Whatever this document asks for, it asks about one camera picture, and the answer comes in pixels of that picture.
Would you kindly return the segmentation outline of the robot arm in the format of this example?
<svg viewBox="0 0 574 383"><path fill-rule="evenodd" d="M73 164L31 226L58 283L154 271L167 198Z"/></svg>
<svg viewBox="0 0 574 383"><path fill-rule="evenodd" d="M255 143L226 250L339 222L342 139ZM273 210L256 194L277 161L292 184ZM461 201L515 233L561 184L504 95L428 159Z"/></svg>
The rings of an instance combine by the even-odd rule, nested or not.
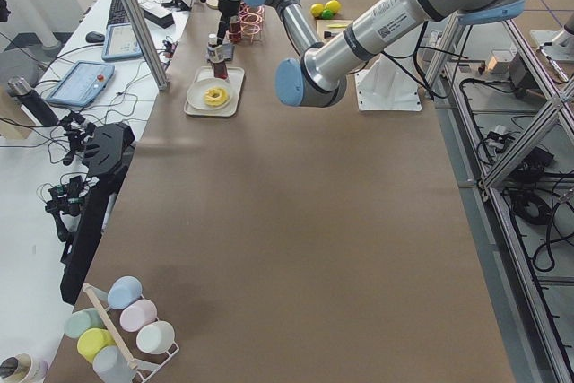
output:
<svg viewBox="0 0 574 383"><path fill-rule="evenodd" d="M228 14L239 2L273 7L301 55L283 60L276 70L274 88L281 103L326 108L344 96L353 68L423 22L440 22L452 13L464 25L506 21L523 12L526 0L379 0L327 43L307 22L300 0L220 0L220 10Z"/></svg>

